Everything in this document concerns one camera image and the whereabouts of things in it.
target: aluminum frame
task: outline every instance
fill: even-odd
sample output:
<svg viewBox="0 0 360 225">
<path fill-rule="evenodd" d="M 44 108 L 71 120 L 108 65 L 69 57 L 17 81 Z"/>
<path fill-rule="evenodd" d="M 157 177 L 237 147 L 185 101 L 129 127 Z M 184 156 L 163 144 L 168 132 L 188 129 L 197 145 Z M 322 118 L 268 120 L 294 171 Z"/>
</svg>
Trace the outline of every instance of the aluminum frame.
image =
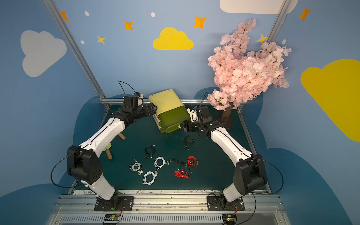
<svg viewBox="0 0 360 225">
<path fill-rule="evenodd" d="M 61 195 L 54 210 L 49 217 L 47 225 L 59 224 L 93 224 L 89 222 L 88 218 L 93 217 L 94 224 L 102 224 L 105 214 L 117 214 L 119 212 L 95 212 L 95 194 L 89 194 L 89 190 L 77 190 L 78 194 Z M 131 212 L 124 212 L 124 217 L 142 217 L 150 216 L 153 223 L 171 223 L 171 219 L 159 220 L 154 219 L 157 216 L 180 216 L 182 219 L 177 219 L 177 223 L 189 223 L 184 217 L 186 216 L 200 216 L 202 219 L 192 220 L 191 223 L 204 222 L 221 222 L 204 221 L 204 217 L 216 216 L 222 213 L 229 213 L 229 211 L 208 211 L 206 197 L 210 193 L 219 194 L 217 190 L 119 190 L 119 196 L 134 196 L 134 202 Z M 255 192 L 265 193 L 264 190 L 256 190 Z M 259 195 L 256 197 L 256 211 L 255 213 L 274 213 L 278 224 L 290 225 L 287 219 L 285 209 L 283 207 L 279 195 Z M 238 216 L 245 213 L 253 212 L 255 208 L 255 201 L 252 194 L 243 196 L 245 211 L 238 212 Z M 141 219 L 126 219 L 122 223 L 148 223 L 140 221 Z"/>
</svg>

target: wooden stick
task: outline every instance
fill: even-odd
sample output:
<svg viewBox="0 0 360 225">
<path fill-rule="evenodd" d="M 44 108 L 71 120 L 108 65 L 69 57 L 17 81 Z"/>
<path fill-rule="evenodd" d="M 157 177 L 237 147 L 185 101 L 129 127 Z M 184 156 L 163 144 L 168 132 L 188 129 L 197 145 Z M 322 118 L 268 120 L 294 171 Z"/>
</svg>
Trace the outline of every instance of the wooden stick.
<svg viewBox="0 0 360 225">
<path fill-rule="evenodd" d="M 109 149 L 106 149 L 106 155 L 108 155 L 108 159 L 112 159 L 112 155 Z"/>
<path fill-rule="evenodd" d="M 125 140 L 125 138 L 126 138 L 124 135 L 122 135 L 121 132 L 119 133 L 119 136 L 120 136 L 123 140 Z"/>
</svg>

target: red wire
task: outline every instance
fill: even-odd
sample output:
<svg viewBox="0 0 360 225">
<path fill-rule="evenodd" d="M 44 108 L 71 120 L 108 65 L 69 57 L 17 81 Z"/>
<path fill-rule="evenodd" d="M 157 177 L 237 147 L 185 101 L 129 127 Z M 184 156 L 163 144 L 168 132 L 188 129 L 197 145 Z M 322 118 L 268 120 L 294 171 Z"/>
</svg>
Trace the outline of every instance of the red wire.
<svg viewBox="0 0 360 225">
<path fill-rule="evenodd" d="M 189 156 L 188 157 L 188 167 L 195 168 L 197 166 L 198 166 L 198 160 L 194 156 Z M 190 177 L 188 176 L 188 172 L 185 173 L 185 171 L 183 169 L 181 169 L 181 171 L 175 171 L 174 175 L 177 177 L 184 177 L 184 178 L 190 179 Z"/>
<path fill-rule="evenodd" d="M 182 172 L 180 171 L 175 171 L 175 176 L 177 177 L 184 177 L 184 178 L 187 178 L 187 179 L 190 179 L 190 177 L 187 176 L 188 172 L 185 173 L 184 170 L 181 170 Z"/>
<path fill-rule="evenodd" d="M 189 167 L 195 168 L 198 166 L 198 160 L 194 156 L 189 156 L 188 165 Z"/>
</svg>

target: orange star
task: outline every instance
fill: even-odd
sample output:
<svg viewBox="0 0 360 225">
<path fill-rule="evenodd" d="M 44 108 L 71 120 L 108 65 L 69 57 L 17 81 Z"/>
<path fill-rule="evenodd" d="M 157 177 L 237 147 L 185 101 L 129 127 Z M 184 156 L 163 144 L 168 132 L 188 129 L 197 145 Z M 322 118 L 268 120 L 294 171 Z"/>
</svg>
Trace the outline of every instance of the orange star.
<svg viewBox="0 0 360 225">
<path fill-rule="evenodd" d="M 68 18 L 66 17 L 66 12 L 62 12 L 61 15 L 62 15 L 62 17 L 64 18 L 64 20 L 69 21 Z"/>
<path fill-rule="evenodd" d="M 125 30 L 132 30 L 133 31 L 133 29 L 132 29 L 132 22 L 126 22 L 125 20 L 124 20 L 124 23 L 125 23 Z"/>
<path fill-rule="evenodd" d="M 304 22 L 306 16 L 309 14 L 309 12 L 311 12 L 311 10 L 307 10 L 306 6 L 305 6 L 304 11 L 302 11 L 302 14 L 298 18 L 302 19 L 302 21 Z"/>
<path fill-rule="evenodd" d="M 205 21 L 205 20 L 206 20 L 206 18 L 196 17 L 196 22 L 195 22 L 194 28 L 195 28 L 195 27 L 204 28 L 204 21 Z"/>
</svg>

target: yellow cloud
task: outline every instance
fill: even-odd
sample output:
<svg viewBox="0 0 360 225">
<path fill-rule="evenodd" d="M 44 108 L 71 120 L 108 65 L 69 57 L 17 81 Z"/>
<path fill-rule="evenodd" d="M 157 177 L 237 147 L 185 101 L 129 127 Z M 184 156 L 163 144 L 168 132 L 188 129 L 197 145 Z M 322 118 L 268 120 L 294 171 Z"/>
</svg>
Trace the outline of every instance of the yellow cloud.
<svg viewBox="0 0 360 225">
<path fill-rule="evenodd" d="M 334 61 L 323 69 L 310 67 L 301 83 L 335 125 L 350 139 L 360 142 L 360 62 Z"/>
<path fill-rule="evenodd" d="M 189 50 L 194 43 L 188 39 L 185 32 L 177 31 L 173 27 L 164 28 L 160 37 L 153 41 L 153 47 L 158 50 Z"/>
</svg>

